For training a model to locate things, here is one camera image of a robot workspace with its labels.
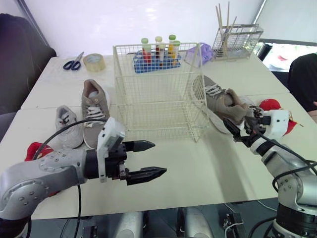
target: blue scissors handle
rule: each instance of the blue scissors handle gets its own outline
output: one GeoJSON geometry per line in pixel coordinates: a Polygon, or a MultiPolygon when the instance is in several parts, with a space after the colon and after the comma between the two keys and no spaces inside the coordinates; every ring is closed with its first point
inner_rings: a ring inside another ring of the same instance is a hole
{"type": "Polygon", "coordinates": [[[71,60],[64,64],[63,69],[65,70],[79,70],[81,63],[79,61],[71,60]]]}

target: shoelace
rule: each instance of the shoelace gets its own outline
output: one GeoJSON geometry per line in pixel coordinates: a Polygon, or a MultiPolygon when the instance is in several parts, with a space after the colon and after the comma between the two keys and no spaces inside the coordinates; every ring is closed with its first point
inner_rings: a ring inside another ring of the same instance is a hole
{"type": "MultiPolygon", "coordinates": [[[[105,118],[106,116],[101,111],[100,107],[88,107],[87,108],[87,115],[85,116],[85,119],[101,119],[105,118]]],[[[93,123],[95,122],[85,122],[84,126],[86,127],[92,127],[93,123]]]]}
{"type": "Polygon", "coordinates": [[[69,115],[65,116],[64,118],[61,118],[61,120],[59,121],[59,123],[61,123],[62,125],[66,125],[67,123],[69,123],[69,115]]]}
{"type": "Polygon", "coordinates": [[[221,93],[222,91],[223,89],[218,84],[214,84],[212,86],[205,86],[205,93],[211,97],[221,93]]]}

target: wire basket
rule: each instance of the wire basket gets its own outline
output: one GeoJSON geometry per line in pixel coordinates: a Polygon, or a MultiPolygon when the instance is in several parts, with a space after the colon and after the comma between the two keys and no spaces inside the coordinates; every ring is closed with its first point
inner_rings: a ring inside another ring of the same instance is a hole
{"type": "MultiPolygon", "coordinates": [[[[169,53],[171,45],[166,45],[165,60],[156,58],[155,44],[151,47],[151,63],[144,66],[151,71],[142,72],[135,65],[142,45],[113,47],[117,116],[126,127],[125,139],[197,141],[209,126],[200,44],[182,43],[174,56],[169,53]],[[186,57],[189,49],[194,56],[186,57]]],[[[142,55],[138,60],[148,59],[142,55]]]]}
{"type": "Polygon", "coordinates": [[[219,28],[212,47],[212,60],[248,58],[262,33],[263,29],[258,24],[219,28]]]}

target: red cloth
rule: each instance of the red cloth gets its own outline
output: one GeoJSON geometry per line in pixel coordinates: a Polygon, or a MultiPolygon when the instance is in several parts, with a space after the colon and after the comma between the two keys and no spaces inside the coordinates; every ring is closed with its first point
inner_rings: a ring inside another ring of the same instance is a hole
{"type": "MultiPolygon", "coordinates": [[[[277,100],[270,98],[270,99],[265,99],[264,101],[262,101],[260,103],[260,108],[262,108],[264,111],[269,111],[269,110],[279,110],[282,107],[277,100]]],[[[291,118],[289,118],[288,127],[287,127],[287,131],[286,131],[285,135],[290,133],[296,125],[297,125],[297,122],[295,122],[291,118]]]]}
{"type": "MultiPolygon", "coordinates": [[[[41,145],[42,145],[42,143],[39,143],[39,142],[33,142],[32,144],[30,144],[30,146],[27,150],[26,158],[24,161],[32,161],[36,151],[41,147],[41,145]]],[[[39,158],[41,158],[41,157],[43,157],[43,156],[45,156],[53,151],[54,150],[51,147],[46,145],[46,146],[44,146],[44,149],[40,152],[40,154],[38,155],[38,157],[36,159],[39,159],[39,158]]],[[[56,195],[57,193],[59,193],[59,192],[51,193],[49,195],[49,197],[52,197],[52,196],[56,195]]]]}

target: test tube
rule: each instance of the test tube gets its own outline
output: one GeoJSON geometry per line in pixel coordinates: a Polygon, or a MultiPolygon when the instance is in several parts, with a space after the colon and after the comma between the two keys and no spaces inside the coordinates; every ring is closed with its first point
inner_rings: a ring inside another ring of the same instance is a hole
{"type": "Polygon", "coordinates": [[[174,41],[172,55],[171,55],[172,56],[173,65],[177,64],[179,45],[180,45],[179,41],[174,41]]]}
{"type": "Polygon", "coordinates": [[[145,63],[151,63],[151,45],[143,45],[143,60],[145,63]]]}
{"type": "Polygon", "coordinates": [[[156,48],[155,48],[155,58],[159,59],[159,45],[162,42],[162,36],[156,36],[155,42],[156,42],[156,48]]]}
{"type": "MultiPolygon", "coordinates": [[[[142,38],[142,39],[141,39],[141,42],[142,42],[142,44],[143,44],[143,46],[144,46],[144,44],[147,44],[147,43],[149,42],[149,39],[148,39],[148,38],[142,38]]],[[[145,50],[144,50],[143,46],[142,46],[142,52],[143,52],[143,58],[144,58],[144,60],[145,60],[145,58],[146,58],[147,55],[145,54],[145,50]]]]}
{"type": "Polygon", "coordinates": [[[163,67],[165,46],[166,46],[165,44],[159,45],[159,66],[160,67],[163,67]]]}
{"type": "MultiPolygon", "coordinates": [[[[175,35],[169,35],[168,38],[169,38],[169,42],[173,43],[175,41],[175,39],[176,39],[176,36],[175,35]]],[[[168,45],[168,53],[171,54],[172,51],[173,51],[173,44],[169,44],[168,45]]]]}

